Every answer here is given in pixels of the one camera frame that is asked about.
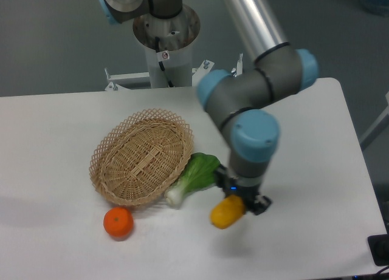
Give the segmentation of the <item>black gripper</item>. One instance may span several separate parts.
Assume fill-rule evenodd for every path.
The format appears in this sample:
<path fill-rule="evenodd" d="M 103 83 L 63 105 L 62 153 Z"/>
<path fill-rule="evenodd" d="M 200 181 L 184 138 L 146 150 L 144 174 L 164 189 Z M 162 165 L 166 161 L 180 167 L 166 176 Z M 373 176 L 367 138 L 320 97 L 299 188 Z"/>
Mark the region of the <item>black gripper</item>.
<path fill-rule="evenodd" d="M 260 168 L 255 177 L 244 177 L 232 168 L 220 164 L 213 172 L 215 185 L 221 188 L 225 197 L 236 195 L 242 198 L 246 210 L 254 215 L 264 213 L 271 206 L 271 199 L 260 193 L 264 169 Z"/>

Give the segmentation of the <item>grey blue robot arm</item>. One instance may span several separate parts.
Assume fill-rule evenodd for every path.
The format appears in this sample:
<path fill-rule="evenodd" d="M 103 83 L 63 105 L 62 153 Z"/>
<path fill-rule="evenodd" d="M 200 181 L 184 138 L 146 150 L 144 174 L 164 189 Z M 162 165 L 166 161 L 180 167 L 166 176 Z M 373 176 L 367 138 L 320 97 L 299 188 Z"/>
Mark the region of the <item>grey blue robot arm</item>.
<path fill-rule="evenodd" d="M 191 46 L 200 22 L 191 7 L 183 0 L 98 1 L 110 23 L 133 22 L 151 87 L 193 85 Z M 230 148 L 229 163 L 217 170 L 216 183 L 257 215 L 271 203 L 259 188 L 280 135 L 277 121 L 263 109 L 312 86 L 318 64 L 308 50 L 289 44 L 267 0 L 223 2 L 255 67 L 244 73 L 213 70 L 195 86 L 200 104 Z"/>

